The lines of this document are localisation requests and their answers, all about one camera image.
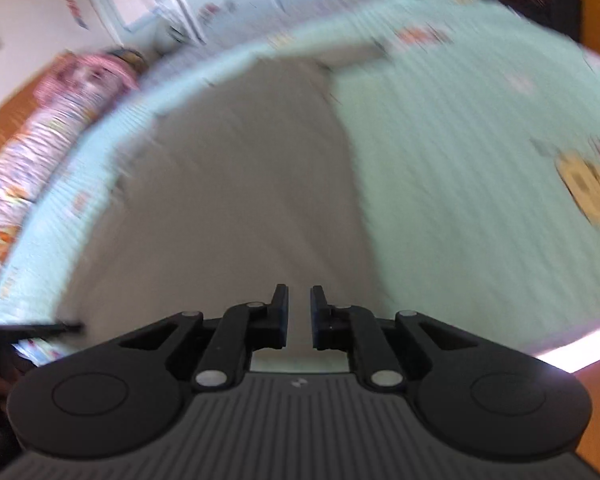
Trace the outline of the frog and heart bedsheet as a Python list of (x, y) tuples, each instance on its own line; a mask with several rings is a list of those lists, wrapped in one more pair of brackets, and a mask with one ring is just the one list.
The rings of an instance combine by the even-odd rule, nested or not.
[(305, 1), (212, 32), (203, 46), (181, 47), (140, 80), (145, 91), (227, 75), (258, 58), (300, 58), (340, 70), (386, 55), (388, 27), (372, 2), (333, 6)]

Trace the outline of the wooden headboard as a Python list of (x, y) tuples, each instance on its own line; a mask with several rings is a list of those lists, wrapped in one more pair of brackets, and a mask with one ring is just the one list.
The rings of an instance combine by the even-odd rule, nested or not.
[(70, 56), (73, 56), (70, 51), (61, 52), (0, 105), (0, 151), (38, 108), (34, 97), (38, 84), (52, 68)]

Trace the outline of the pink patterned cloth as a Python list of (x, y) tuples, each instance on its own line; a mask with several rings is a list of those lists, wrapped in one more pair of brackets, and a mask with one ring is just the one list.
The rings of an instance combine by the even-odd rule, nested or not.
[(133, 90), (147, 69), (145, 59), (133, 49), (67, 52), (46, 70), (35, 87), (34, 98), (38, 105), (47, 105), (58, 96), (86, 96), (109, 87), (118, 91)]

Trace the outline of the mint green quilted blanket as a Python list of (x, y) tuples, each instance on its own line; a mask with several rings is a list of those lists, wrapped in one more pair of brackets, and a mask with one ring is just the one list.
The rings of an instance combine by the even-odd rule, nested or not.
[[(369, 2), (386, 57), (332, 86), (379, 280), (366, 308), (532, 354), (599, 333), (600, 57), (486, 0)], [(58, 301), (123, 148), (240, 70), (134, 93), (84, 133), (7, 256), (0, 324), (79, 320)]]

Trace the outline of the pink floral rolled duvet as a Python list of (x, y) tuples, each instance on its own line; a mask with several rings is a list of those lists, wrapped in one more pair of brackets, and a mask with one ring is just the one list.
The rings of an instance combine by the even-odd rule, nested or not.
[(81, 133), (130, 91), (114, 87), (38, 105), (0, 151), (0, 272), (32, 205)]

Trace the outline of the grey t-shirt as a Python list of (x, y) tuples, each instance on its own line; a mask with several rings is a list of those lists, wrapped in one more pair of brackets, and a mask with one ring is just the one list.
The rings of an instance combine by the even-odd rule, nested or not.
[(380, 290), (332, 86), (383, 60), (376, 42), (257, 58), (156, 120), (119, 156), (119, 174), (59, 314), (99, 344), (167, 316), (216, 318), (289, 289), (283, 350), (258, 372), (340, 372), (312, 346), (310, 290), (371, 307)]

